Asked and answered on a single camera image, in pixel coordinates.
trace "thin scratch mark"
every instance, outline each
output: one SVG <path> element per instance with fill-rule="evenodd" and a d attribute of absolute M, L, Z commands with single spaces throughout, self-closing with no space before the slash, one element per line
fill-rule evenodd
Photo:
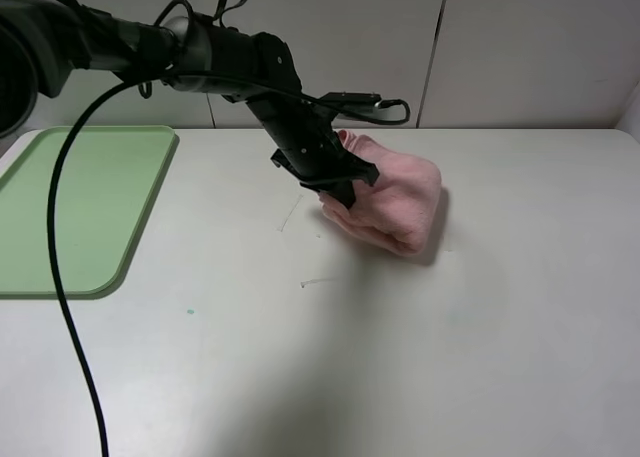
<path fill-rule="evenodd" d="M 280 227 L 278 227 L 278 232 L 284 232 L 284 226 L 287 225 L 287 222 L 289 222 L 289 219 L 291 218 L 291 215 L 293 215 L 293 211 L 296 210 L 296 207 L 298 206 L 298 204 L 302 200 L 302 197 L 303 197 L 302 194 L 298 195 L 298 200 L 296 200 L 296 203 L 293 204 L 293 207 L 291 208 L 291 211 L 289 212 L 289 215 L 287 215 L 287 218 L 284 219 L 284 222 L 282 222 L 282 225 Z"/>
<path fill-rule="evenodd" d="M 338 280 L 336 277 L 325 277 L 324 279 L 305 280 L 304 282 L 300 282 L 300 287 L 304 289 L 307 285 L 319 284 L 321 282 L 333 282 L 336 280 Z"/>

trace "white tabletop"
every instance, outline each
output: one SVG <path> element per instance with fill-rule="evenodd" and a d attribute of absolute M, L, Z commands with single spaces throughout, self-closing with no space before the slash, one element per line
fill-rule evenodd
<path fill-rule="evenodd" d="M 631 137 L 368 131 L 447 189 L 401 261 L 325 221 L 263 131 L 177 132 L 124 284 L 71 304 L 113 456 L 638 455 Z M 0 362 L 2 455 L 99 455 L 55 301 L 0 301 Z"/>

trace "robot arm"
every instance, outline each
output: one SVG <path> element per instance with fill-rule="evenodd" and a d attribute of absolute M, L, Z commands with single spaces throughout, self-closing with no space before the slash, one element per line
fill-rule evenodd
<path fill-rule="evenodd" d="M 296 97 L 302 85 L 286 43 L 267 33 L 249 36 L 215 26 L 211 17 L 192 11 L 163 26 L 86 12 L 90 21 L 49 0 L 0 0 L 0 137 L 24 123 L 38 93 L 56 97 L 73 69 L 109 70 L 125 82 L 160 79 L 178 91 L 245 103 L 278 147 L 273 162 L 302 186 L 328 192 L 346 207 L 355 202 L 353 180 L 375 183 L 375 165 L 347 152 L 331 122 L 339 111 L 353 116 L 401 101 L 336 93 L 308 103 Z M 114 36 L 131 55 L 112 45 Z M 402 105 L 406 122 L 408 106 Z"/>

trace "light green plastic tray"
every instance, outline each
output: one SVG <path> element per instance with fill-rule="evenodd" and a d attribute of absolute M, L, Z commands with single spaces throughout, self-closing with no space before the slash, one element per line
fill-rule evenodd
<path fill-rule="evenodd" d="M 0 177 L 0 298 L 54 298 L 46 204 L 69 128 L 38 134 Z M 124 279 L 178 144 L 168 127 L 87 127 L 62 171 L 56 237 L 70 298 L 107 295 Z"/>

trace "folded cloth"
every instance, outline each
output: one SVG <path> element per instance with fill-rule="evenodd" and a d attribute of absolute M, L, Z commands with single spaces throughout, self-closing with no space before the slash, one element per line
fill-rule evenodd
<path fill-rule="evenodd" d="M 338 133 L 345 149 L 376 164 L 373 187 L 353 182 L 356 202 L 350 209 L 326 193 L 322 211 L 350 234 L 402 256 L 422 252 L 440 197 L 442 178 L 433 162 L 386 149 L 367 135 Z"/>

